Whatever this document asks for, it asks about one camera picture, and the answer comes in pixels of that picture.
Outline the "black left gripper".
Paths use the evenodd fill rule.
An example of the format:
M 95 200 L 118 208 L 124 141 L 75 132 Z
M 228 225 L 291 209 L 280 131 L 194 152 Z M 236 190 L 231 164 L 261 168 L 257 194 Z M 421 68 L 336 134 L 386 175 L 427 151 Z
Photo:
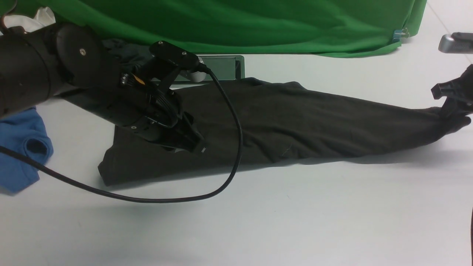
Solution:
M 115 126 L 173 153 L 206 151 L 204 138 L 194 129 L 179 96 L 168 86 L 138 74 L 119 74 L 108 79 L 108 93 L 113 97 L 108 119 Z

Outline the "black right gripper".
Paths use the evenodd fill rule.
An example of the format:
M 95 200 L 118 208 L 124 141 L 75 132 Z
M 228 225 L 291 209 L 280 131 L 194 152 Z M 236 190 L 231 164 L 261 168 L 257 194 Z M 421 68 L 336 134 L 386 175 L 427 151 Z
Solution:
M 468 116 L 473 112 L 473 65 L 469 65 L 458 78 L 438 83 L 431 89 L 435 100 L 445 97 L 440 116 Z

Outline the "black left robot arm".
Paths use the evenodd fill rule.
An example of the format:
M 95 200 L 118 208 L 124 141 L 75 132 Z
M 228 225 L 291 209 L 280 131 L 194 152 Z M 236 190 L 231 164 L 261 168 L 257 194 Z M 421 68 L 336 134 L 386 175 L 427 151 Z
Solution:
M 205 141 L 170 87 L 197 55 L 166 41 L 144 70 L 127 71 L 87 27 L 56 23 L 1 37 L 1 118 L 61 98 L 166 150 L 203 153 Z

